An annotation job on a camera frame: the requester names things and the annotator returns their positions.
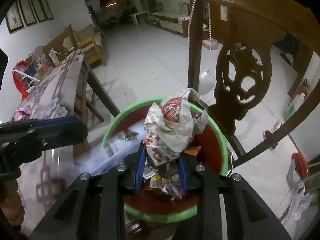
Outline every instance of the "red object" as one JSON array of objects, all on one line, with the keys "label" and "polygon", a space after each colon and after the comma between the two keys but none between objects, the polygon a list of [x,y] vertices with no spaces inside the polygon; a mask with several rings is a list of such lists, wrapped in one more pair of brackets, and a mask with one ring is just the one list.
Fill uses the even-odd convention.
[{"label": "red object", "polygon": [[301,95],[302,93],[304,93],[304,97],[306,98],[308,95],[308,90],[302,85],[300,84],[298,86],[298,88],[296,89],[295,93],[292,95],[290,102],[297,96],[297,95]]},{"label": "red object", "polygon": [[[268,137],[271,136],[271,134],[272,134],[272,132],[270,132],[269,130],[265,130],[264,133],[263,133],[264,139],[266,140]],[[271,150],[271,149],[275,149],[275,148],[277,147],[277,145],[278,145],[278,143],[275,143],[274,145],[272,145],[272,146],[270,147],[270,150]]]},{"label": "red object", "polygon": [[308,164],[305,158],[300,152],[292,154],[291,158],[295,160],[296,172],[299,174],[301,179],[305,179],[308,173]]},{"label": "red object", "polygon": [[[128,114],[114,130],[112,135],[116,135],[122,130],[127,129],[141,119],[145,119],[150,106],[143,106]],[[221,168],[221,148],[212,127],[207,124],[202,134],[196,134],[191,147],[201,146],[197,156],[198,162],[212,169],[215,173],[220,172]],[[151,190],[141,190],[135,196],[124,195],[124,202],[129,206],[148,214],[169,215],[182,212],[197,204],[197,196],[185,196],[181,200],[171,201],[169,195],[159,195]]]},{"label": "red object", "polygon": [[[22,60],[16,64],[16,66],[19,66],[19,65],[25,65],[26,67],[28,67],[30,63]],[[13,72],[13,70],[12,70],[13,82],[16,85],[16,88],[18,89],[18,91],[21,93],[21,101],[23,101],[29,95],[29,93],[26,91],[26,84]]]}]

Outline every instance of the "red bag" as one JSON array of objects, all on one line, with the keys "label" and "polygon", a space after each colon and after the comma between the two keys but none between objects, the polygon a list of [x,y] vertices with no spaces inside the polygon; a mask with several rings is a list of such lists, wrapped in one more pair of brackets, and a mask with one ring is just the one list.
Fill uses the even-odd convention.
[{"label": "red bag", "polygon": [[21,93],[21,101],[23,101],[29,95],[29,93],[26,91],[26,84],[13,71],[15,69],[22,71],[22,69],[24,68],[23,66],[27,68],[30,66],[30,63],[24,60],[19,61],[12,70],[13,82],[16,85],[18,91]]}]

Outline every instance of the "chair backrest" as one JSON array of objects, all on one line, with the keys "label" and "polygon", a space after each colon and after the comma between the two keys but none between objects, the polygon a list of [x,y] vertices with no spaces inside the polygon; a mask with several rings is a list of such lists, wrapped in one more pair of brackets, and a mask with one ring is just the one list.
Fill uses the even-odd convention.
[{"label": "chair backrest", "polygon": [[[268,91],[272,73],[271,46],[282,40],[288,32],[298,38],[304,47],[320,55],[320,26],[307,8],[293,0],[197,0],[190,27],[188,76],[188,87],[196,90],[199,84],[203,8],[207,3],[210,6],[225,5],[231,15],[230,35],[217,60],[217,84],[214,91],[217,103],[208,110],[226,137],[234,138],[235,120],[241,120],[249,109],[261,102]],[[240,43],[245,49],[234,46],[235,43]],[[253,49],[260,56],[261,65],[253,57]],[[234,80],[228,76],[229,62],[235,67]],[[241,87],[245,77],[255,82],[247,91]],[[239,142],[234,142],[236,153],[245,154],[235,162],[235,166],[262,153],[288,135],[313,111],[319,101],[320,83],[280,129],[250,152],[245,153],[243,149],[237,152]]]},{"label": "chair backrest", "polygon": [[[65,46],[63,46],[63,41],[66,38],[70,38],[73,50],[68,50]],[[57,37],[55,37],[52,41],[50,41],[47,45],[43,46],[43,52],[50,62],[50,64],[55,67],[52,59],[49,56],[50,50],[53,49],[57,52],[57,58],[59,61],[65,59],[71,52],[78,49],[78,44],[72,32],[72,27],[69,25],[62,33],[60,33]]]}]

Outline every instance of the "wooden table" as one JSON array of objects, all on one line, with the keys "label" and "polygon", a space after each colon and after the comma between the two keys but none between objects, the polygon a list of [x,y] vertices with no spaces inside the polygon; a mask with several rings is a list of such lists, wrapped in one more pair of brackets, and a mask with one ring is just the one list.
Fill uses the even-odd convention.
[{"label": "wooden table", "polygon": [[138,21],[137,21],[137,17],[136,16],[139,15],[139,14],[144,14],[144,13],[149,13],[149,11],[136,12],[136,13],[130,14],[130,16],[132,17],[133,23],[135,25],[138,25]]},{"label": "wooden table", "polygon": [[[81,88],[82,96],[86,98],[88,82],[110,113],[113,116],[118,115],[118,108],[83,58],[84,55],[80,49],[71,53],[38,83],[18,108],[30,107],[33,114],[28,118],[50,119],[52,112],[49,112],[48,105],[53,99],[58,98],[55,107],[58,107],[57,105],[65,107],[68,110],[68,116],[77,115],[76,94]],[[86,106],[86,100],[82,100],[81,103],[83,107]],[[99,150],[100,146],[95,147],[91,149],[91,153]],[[68,187],[79,175],[79,166],[76,161],[73,146],[67,146],[44,151],[39,159],[20,166],[22,174],[17,181],[22,205],[25,208],[23,228],[33,230],[59,197],[60,191]]]},{"label": "wooden table", "polygon": [[[28,107],[32,113],[26,119],[51,119],[56,117],[54,111],[65,107],[67,116],[74,115],[87,125],[87,108],[103,122],[103,117],[86,97],[87,83],[96,96],[113,116],[119,109],[113,103],[92,69],[85,63],[81,49],[71,53],[61,61],[50,74],[45,76],[22,101],[18,109]],[[17,113],[12,116],[17,120]],[[74,146],[74,158],[86,151],[86,142]]]}]

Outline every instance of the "framed picture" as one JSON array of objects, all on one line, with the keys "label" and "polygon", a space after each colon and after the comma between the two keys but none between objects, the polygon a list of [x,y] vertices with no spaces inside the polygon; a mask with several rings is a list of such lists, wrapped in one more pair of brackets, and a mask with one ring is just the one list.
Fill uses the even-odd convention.
[{"label": "framed picture", "polygon": [[179,3],[180,5],[180,14],[189,15],[189,4],[188,3]]},{"label": "framed picture", "polygon": [[43,22],[46,20],[45,12],[43,7],[40,4],[40,0],[31,0],[33,9],[35,10],[36,16],[38,18],[38,22]]},{"label": "framed picture", "polygon": [[47,0],[40,0],[40,3],[44,9],[45,12],[45,16],[47,20],[52,20],[53,19],[53,15],[52,12],[50,10],[49,4]]},{"label": "framed picture", "polygon": [[31,8],[30,0],[19,0],[22,17],[26,26],[37,23],[36,17]]},{"label": "framed picture", "polygon": [[22,29],[24,27],[19,13],[17,1],[15,1],[9,9],[8,13],[5,16],[5,20],[7,22],[9,33]]}]

